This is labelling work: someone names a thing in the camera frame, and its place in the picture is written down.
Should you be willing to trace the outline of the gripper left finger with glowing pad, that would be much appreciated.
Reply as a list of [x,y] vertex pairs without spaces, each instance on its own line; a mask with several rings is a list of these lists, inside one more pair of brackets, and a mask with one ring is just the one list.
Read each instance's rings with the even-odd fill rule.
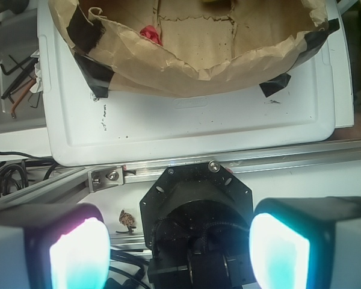
[[110,237],[91,204],[0,208],[0,288],[103,288]]

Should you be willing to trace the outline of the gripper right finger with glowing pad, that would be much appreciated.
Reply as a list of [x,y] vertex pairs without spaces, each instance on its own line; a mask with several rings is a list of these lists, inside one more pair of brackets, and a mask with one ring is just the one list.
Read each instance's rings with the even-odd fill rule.
[[249,249],[261,288],[361,288],[361,197],[263,199]]

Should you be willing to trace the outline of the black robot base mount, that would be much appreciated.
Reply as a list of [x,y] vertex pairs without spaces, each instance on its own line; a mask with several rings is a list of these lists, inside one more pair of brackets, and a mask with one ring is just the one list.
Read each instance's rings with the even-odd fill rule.
[[140,202],[148,279],[154,288],[242,288],[255,282],[251,189],[236,176],[162,174]]

